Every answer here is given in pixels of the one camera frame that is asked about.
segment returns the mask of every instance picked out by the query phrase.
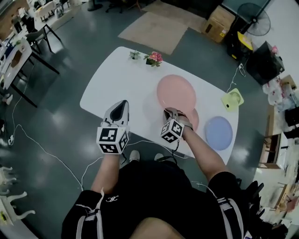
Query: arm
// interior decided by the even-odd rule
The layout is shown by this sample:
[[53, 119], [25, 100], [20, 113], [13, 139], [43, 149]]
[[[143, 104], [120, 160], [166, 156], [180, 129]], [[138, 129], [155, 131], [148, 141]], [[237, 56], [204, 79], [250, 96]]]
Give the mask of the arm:
[[119, 155], [104, 155], [100, 169], [93, 181], [91, 190], [100, 193], [103, 188], [104, 193], [111, 193], [118, 181], [119, 169]]
[[228, 168], [221, 157], [191, 128], [184, 127], [183, 138], [192, 150], [200, 169], [208, 181], [220, 172], [228, 172]]

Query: blue plate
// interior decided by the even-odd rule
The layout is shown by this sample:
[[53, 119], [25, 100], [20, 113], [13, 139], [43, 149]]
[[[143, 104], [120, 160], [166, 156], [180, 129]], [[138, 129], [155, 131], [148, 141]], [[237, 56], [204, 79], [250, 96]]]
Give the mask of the blue plate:
[[211, 118], [206, 124], [206, 141], [215, 150], [224, 150], [233, 140], [233, 129], [228, 120], [221, 116]]

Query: black fan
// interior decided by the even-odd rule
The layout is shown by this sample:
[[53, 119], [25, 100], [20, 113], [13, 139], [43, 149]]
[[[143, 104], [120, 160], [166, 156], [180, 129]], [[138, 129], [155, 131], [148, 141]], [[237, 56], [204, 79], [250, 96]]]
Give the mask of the black fan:
[[239, 6], [238, 17], [243, 18], [246, 22], [241, 32], [247, 29], [247, 32], [252, 35], [262, 36], [270, 31], [270, 18], [263, 8], [257, 4], [244, 3]]

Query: pink plate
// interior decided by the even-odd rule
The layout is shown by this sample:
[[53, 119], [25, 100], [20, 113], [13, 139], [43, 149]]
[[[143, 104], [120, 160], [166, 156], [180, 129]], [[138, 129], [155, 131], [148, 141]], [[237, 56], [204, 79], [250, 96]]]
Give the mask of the pink plate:
[[163, 77], [158, 83], [157, 96], [163, 109], [172, 107], [188, 114], [195, 108], [195, 90], [185, 78], [178, 75]]
[[190, 120], [193, 125], [193, 130], [196, 132], [199, 124], [199, 117], [196, 109], [193, 109], [191, 113], [186, 114], [187, 118]]

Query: electric fan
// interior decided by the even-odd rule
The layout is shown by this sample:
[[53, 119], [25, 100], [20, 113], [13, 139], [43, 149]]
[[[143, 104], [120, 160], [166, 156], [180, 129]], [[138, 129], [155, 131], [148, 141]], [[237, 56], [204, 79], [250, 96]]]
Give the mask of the electric fan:
[[271, 29], [271, 21], [264, 9], [254, 3], [244, 3], [238, 8], [238, 17], [245, 20], [246, 25], [240, 32], [247, 32], [255, 36], [266, 35]]
[[244, 103], [244, 99], [237, 88], [234, 88], [229, 93], [225, 94], [221, 98], [221, 101], [226, 110], [229, 112], [236, 110], [241, 104]]

